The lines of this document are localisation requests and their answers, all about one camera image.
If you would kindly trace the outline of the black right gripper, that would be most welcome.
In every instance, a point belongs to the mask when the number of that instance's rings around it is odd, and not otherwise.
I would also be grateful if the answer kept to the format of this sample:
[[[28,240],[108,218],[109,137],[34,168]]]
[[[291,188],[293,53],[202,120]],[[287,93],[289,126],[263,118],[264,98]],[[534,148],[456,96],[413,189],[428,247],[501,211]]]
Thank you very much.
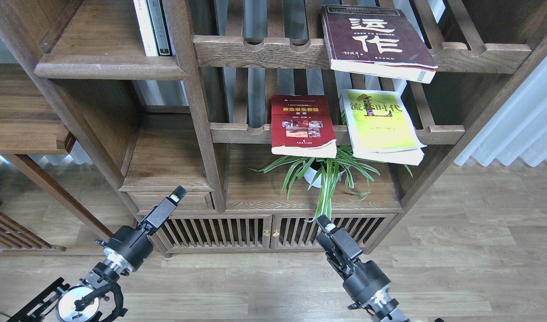
[[[388,295],[390,279],[374,263],[359,260],[362,250],[345,228],[338,228],[322,215],[316,218],[322,232],[316,241],[325,250],[329,263],[343,279],[343,288],[353,303],[349,310],[365,309],[369,313],[391,313],[397,300]]]

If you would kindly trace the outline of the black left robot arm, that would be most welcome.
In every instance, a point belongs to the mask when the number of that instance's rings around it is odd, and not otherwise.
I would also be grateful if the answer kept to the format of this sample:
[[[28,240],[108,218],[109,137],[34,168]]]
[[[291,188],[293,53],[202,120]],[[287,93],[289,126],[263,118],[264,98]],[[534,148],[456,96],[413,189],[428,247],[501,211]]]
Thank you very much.
[[[51,311],[61,322],[113,322],[126,314],[118,280],[138,270],[152,253],[149,237],[155,234],[186,195],[177,187],[154,207],[136,228],[122,226],[108,241],[97,240],[106,256],[73,287],[62,278],[10,317],[11,322],[40,322]]]

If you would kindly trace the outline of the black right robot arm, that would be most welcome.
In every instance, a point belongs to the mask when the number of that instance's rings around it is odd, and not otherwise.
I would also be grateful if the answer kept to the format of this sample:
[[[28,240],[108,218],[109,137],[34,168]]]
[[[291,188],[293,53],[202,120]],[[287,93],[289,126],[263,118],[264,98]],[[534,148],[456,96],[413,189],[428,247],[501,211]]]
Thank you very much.
[[[374,261],[363,263],[359,259],[362,250],[347,230],[336,227],[325,215],[316,222],[322,229],[316,240],[353,300],[348,309],[365,309],[374,322],[408,322],[397,307],[398,301],[388,295],[390,279]]]

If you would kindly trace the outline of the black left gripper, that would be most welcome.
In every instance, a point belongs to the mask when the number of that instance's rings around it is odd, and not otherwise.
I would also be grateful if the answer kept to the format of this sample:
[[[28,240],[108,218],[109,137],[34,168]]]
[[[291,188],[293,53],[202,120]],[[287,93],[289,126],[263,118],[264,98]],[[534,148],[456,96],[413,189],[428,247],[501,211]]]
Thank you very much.
[[[163,226],[186,194],[187,190],[178,186],[141,220],[136,229],[122,226],[108,241],[96,240],[96,243],[103,247],[107,257],[103,263],[119,275],[137,271],[153,252],[153,245],[148,236]]]

